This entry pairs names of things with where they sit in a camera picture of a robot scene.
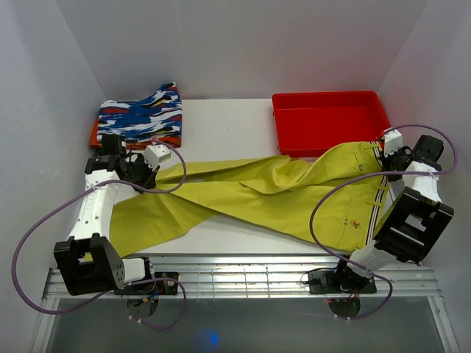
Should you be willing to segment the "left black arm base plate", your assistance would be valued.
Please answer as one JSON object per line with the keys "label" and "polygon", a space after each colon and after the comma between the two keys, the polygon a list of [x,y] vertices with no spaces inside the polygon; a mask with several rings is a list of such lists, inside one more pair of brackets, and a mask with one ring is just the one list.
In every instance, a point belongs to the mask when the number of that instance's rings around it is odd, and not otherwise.
{"label": "left black arm base plate", "polygon": [[121,296],[153,296],[153,295],[175,295],[178,291],[176,280],[179,279],[178,272],[155,272],[154,277],[168,280],[149,282],[140,285],[127,285],[122,290],[115,290],[115,295]]}

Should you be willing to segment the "yellow-green trousers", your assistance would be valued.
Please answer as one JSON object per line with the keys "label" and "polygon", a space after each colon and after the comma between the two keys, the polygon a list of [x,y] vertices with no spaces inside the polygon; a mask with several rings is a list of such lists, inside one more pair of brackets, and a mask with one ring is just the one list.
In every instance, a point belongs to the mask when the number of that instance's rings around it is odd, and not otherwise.
{"label": "yellow-green trousers", "polygon": [[352,142],[312,163],[276,155],[174,165],[157,174],[157,193],[115,205],[111,243],[127,256],[226,215],[352,252],[371,241],[383,211],[381,153],[377,142]]}

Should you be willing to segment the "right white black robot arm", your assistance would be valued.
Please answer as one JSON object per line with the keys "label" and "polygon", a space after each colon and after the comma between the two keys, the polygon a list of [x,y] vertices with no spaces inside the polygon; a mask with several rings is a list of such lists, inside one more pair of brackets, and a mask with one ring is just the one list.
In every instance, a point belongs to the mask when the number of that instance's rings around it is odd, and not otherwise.
{"label": "right white black robot arm", "polygon": [[438,192],[442,140],[421,135],[410,148],[403,144],[402,134],[392,130],[383,142],[385,170],[408,174],[388,178],[401,179],[404,188],[379,221],[371,242],[350,255],[361,267],[339,261],[332,281],[341,292],[362,290],[372,281],[372,273],[385,265],[422,261],[454,216],[454,209],[442,202]]}

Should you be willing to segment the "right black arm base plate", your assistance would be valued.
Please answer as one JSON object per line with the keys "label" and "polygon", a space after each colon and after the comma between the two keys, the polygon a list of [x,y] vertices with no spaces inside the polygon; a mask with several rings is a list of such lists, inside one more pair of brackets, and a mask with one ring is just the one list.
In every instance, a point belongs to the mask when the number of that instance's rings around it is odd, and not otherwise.
{"label": "right black arm base plate", "polygon": [[377,287],[373,279],[365,286],[359,288],[356,284],[342,283],[334,277],[333,269],[321,268],[307,273],[307,284],[310,294],[373,294],[377,293]]}

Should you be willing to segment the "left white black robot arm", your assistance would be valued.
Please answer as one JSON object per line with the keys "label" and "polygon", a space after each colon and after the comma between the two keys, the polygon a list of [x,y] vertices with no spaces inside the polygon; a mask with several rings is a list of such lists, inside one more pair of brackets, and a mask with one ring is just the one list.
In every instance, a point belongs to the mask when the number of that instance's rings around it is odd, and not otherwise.
{"label": "left white black robot arm", "polygon": [[72,296],[122,290],[151,292],[156,276],[145,257],[125,260],[110,242],[110,222],[121,187],[133,191],[155,187],[160,164],[170,157],[162,145],[143,152],[127,149],[122,136],[105,135],[85,166],[85,189],[77,221],[67,239],[54,246],[54,258]]}

